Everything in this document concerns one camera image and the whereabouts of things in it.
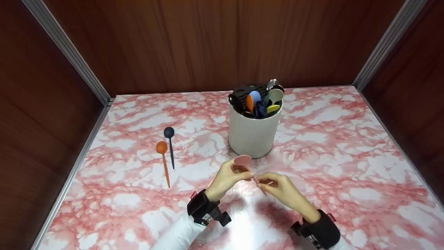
black wrist strap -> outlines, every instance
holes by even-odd
[[[291,226],[291,229],[297,235],[309,238],[316,248],[329,249],[339,242],[341,233],[328,215],[320,209],[318,211],[321,213],[319,221],[309,224],[305,219],[302,219],[302,225],[296,222]]]
[[[205,190],[200,191],[188,203],[188,215],[193,217],[195,223],[204,226],[211,220],[219,221],[222,226],[228,224],[231,218],[227,212],[221,212],[218,207],[220,202],[211,202],[204,192]]]

table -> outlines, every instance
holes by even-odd
[[[332,213],[357,249],[443,249],[444,213],[352,86],[287,89],[274,147],[257,174],[287,174]],[[228,92],[117,96],[40,250],[149,249],[206,188],[228,146]],[[172,126],[175,170],[158,141]],[[301,219],[242,181],[221,200],[232,222],[212,223],[190,249],[301,249]]]

white cylindrical container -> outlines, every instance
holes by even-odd
[[[265,119],[247,118],[230,105],[228,144],[238,155],[261,158],[273,147],[274,135],[278,129],[282,105],[278,112]]]

red tag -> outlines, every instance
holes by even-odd
[[[327,216],[330,218],[330,220],[332,220],[333,222],[336,221],[336,219],[334,218],[334,216],[332,214],[327,214]]]

brown wooden wall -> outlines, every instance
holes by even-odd
[[[0,249],[30,249],[102,106],[21,1],[0,23]]]
[[[429,0],[364,88],[395,140],[444,202],[444,1]]]
[[[111,96],[351,84],[404,0],[44,0]]]

